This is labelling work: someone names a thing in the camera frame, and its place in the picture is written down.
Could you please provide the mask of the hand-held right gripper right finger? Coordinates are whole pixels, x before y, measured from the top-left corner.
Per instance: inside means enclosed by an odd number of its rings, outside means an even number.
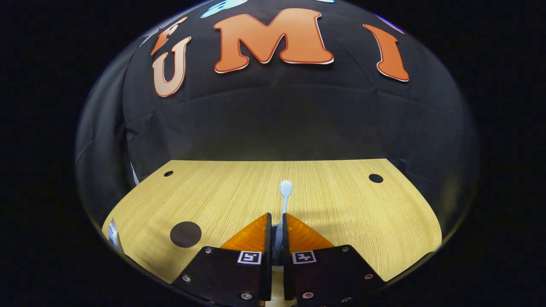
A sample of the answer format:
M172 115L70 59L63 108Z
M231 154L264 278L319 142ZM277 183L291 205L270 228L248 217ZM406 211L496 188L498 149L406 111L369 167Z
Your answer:
M335 246L291 214L283 216L284 296L296 307L364 307L386 287L351 245Z

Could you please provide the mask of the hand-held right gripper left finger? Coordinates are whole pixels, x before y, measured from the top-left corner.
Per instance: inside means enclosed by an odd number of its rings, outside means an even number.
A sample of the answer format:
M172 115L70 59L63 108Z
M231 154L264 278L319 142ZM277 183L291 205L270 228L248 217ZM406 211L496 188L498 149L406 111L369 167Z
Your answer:
M202 247L172 285L204 304L263 307L271 299L271 220L267 212L220 247Z

